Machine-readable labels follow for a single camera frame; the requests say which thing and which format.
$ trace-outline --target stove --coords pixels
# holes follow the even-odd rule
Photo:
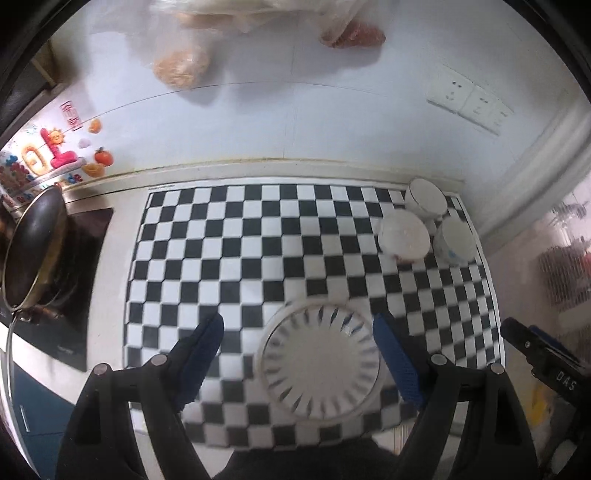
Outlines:
[[[14,329],[14,333],[27,343],[81,372],[86,372],[88,311],[96,267],[112,216],[113,209],[69,215],[78,235],[75,242],[78,250],[73,261],[76,289],[59,305],[59,320],[41,315],[32,323],[18,322]],[[66,261],[74,254],[68,252],[71,246],[71,242],[64,242],[63,255]],[[10,320],[10,310],[0,298],[0,321],[8,326]]]

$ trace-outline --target cabinet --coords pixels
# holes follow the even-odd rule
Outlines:
[[[42,479],[53,480],[61,438],[74,405],[14,368],[14,414],[25,447]]]

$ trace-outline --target wall socket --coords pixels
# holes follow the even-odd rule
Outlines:
[[[467,120],[482,125],[482,121],[492,113],[496,100],[497,98],[494,95],[476,86],[460,110],[460,115]]]
[[[481,125],[499,135],[501,133],[501,127],[512,115],[513,110],[497,98],[491,114],[485,118]]]
[[[431,82],[427,102],[458,113],[474,89],[474,83],[458,72],[439,66],[437,76]]]
[[[427,102],[458,113],[496,135],[513,115],[513,110],[496,96],[444,65],[438,66],[431,81]]]

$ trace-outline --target checkerboard mat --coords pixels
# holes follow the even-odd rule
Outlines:
[[[448,215],[466,219],[457,198]],[[289,301],[322,296],[371,317],[390,311],[429,352],[483,368],[500,359],[498,319],[478,258],[450,268],[429,253],[398,265],[379,249],[381,219],[404,192],[325,184],[249,184],[151,193],[127,292],[125,365],[168,352],[219,312],[225,335],[195,402],[192,441],[242,449],[336,443],[414,415],[391,377],[363,415],[294,424],[254,376],[263,328]],[[434,235],[437,224],[428,225]]]

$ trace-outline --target metal screw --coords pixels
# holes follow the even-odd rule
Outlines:
[[[164,365],[166,363],[166,359],[166,355],[159,353],[158,355],[154,355],[150,361],[152,362],[152,365],[159,366]]]
[[[497,375],[502,375],[503,373],[505,373],[505,369],[501,364],[492,364],[491,371]]]
[[[431,357],[431,362],[435,365],[445,365],[447,363],[447,358],[440,353],[436,353]]]
[[[98,364],[96,367],[94,367],[93,372],[96,375],[102,375],[104,373],[106,373],[106,371],[109,369],[109,365],[107,364]]]

